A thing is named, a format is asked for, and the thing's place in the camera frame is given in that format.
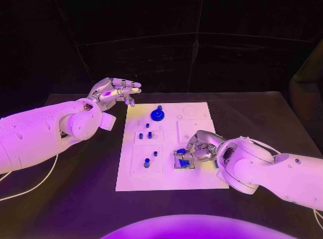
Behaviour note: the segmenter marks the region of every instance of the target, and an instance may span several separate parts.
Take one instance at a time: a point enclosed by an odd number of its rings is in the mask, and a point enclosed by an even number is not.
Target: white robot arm
[[[254,142],[270,148],[249,138],[226,140],[199,130],[176,157],[200,162],[216,160],[216,176],[239,192],[254,194],[261,185],[283,200],[323,211],[323,159],[287,153],[272,156]]]
[[[86,140],[99,128],[111,130],[115,117],[104,111],[115,101],[134,106],[130,94],[140,83],[105,78],[86,98],[17,113],[0,120],[0,174],[30,167]]]

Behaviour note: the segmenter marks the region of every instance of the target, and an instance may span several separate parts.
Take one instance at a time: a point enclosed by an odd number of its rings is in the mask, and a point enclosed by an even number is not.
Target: white board
[[[153,121],[151,111],[158,105],[164,119]],[[196,162],[195,169],[174,169],[173,151],[186,147],[199,129],[215,132],[206,102],[128,106],[117,191],[228,188],[216,177],[218,168],[212,161]],[[145,158],[150,159],[148,168],[144,168]]]

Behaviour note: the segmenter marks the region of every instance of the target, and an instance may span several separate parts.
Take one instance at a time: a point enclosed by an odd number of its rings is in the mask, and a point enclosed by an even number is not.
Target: black backdrop
[[[0,1],[0,117],[105,76],[150,92],[285,91],[323,0]]]

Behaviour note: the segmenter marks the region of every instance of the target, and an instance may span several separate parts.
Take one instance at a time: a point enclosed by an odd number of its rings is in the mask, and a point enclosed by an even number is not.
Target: dark table surface
[[[53,94],[46,104],[83,96]],[[249,136],[281,152],[322,158],[278,92],[154,93],[134,98],[137,104],[208,102],[215,130],[225,138]],[[283,201],[262,187],[254,195],[232,188],[115,192],[127,106],[119,102],[106,113],[117,117],[112,131],[98,129],[59,154],[40,187],[0,202],[0,238],[99,238],[140,220],[176,214],[223,216],[297,238],[323,238],[311,209]],[[0,198],[40,182],[53,159],[8,175],[0,182]]]

